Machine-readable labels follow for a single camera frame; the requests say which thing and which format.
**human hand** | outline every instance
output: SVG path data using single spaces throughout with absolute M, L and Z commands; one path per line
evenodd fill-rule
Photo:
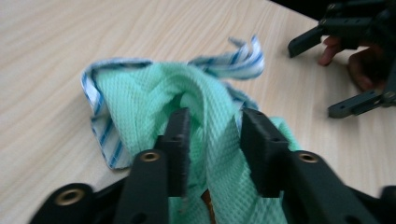
M 329 36 L 323 41 L 327 47 L 318 60 L 318 64 L 327 66 L 332 62 L 332 58 L 343 49 L 341 47 L 341 39 Z M 386 85 L 386 77 L 384 77 L 384 57 L 383 50 L 371 43 L 361 43 L 362 46 L 368 47 L 349 57 L 348 72 L 353 82 L 362 90 L 368 91 L 372 89 L 383 90 Z

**towel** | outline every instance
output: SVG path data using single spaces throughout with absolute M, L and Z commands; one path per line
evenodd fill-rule
M 92 130 L 110 168 L 129 165 L 135 154 L 153 147 L 172 112 L 190 109 L 188 193 L 169 199 L 171 223 L 209 223 L 201 200 L 207 189 L 218 223 L 286 223 L 280 200 L 257 194 L 239 147 L 241 108 L 258 107 L 219 80 L 260 75 L 260 43 L 253 37 L 250 50 L 243 41 L 231 41 L 238 47 L 233 53 L 188 63 L 112 59 L 91 65 L 82 76 L 93 111 Z M 289 139 L 290 150 L 299 149 L 284 120 L 272 122 Z

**blue and white striped towel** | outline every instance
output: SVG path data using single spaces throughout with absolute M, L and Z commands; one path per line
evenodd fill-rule
M 250 47 L 248 43 L 241 40 L 230 38 L 229 41 L 238 47 L 235 52 L 198 57 L 189 61 L 188 64 L 197 66 L 210 76 L 217 78 L 249 79 L 259 76 L 264 69 L 264 56 L 257 37 L 252 37 Z M 151 60 L 141 58 L 113 58 L 93 63 L 82 73 L 81 85 L 92 108 L 92 131 L 99 142 L 106 163 L 111 169 L 129 167 L 131 156 L 120 140 L 105 99 L 95 84 L 95 76 L 109 69 L 134 71 L 152 63 L 154 62 Z M 234 89 L 226 82 L 223 84 L 235 106 L 258 109 L 256 103 L 245 93 Z M 236 122 L 240 127 L 241 121 L 237 120 Z

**light wood tabletop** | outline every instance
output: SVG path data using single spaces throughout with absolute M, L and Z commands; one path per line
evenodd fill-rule
M 107 168 L 80 85 L 89 64 L 113 57 L 187 61 L 233 50 L 257 35 L 265 70 L 231 81 L 268 116 L 282 117 L 304 150 L 349 186 L 377 196 L 396 185 L 396 108 L 330 119 L 359 93 L 347 57 L 322 67 L 323 46 L 289 58 L 287 45 L 316 21 L 265 0 L 14 1 L 0 3 L 0 223 L 26 223 L 57 188 L 102 189 L 127 175 Z

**green towel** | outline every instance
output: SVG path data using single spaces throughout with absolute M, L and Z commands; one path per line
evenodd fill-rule
M 150 149 L 170 114 L 191 112 L 191 167 L 186 198 L 170 199 L 171 223 L 209 223 L 201 195 L 209 189 L 216 221 L 285 223 L 279 199 L 261 198 L 239 148 L 241 111 L 214 77 L 185 63 L 153 63 L 144 68 L 102 71 L 95 77 L 123 145 L 131 155 Z M 298 149 L 283 119 L 272 119 Z

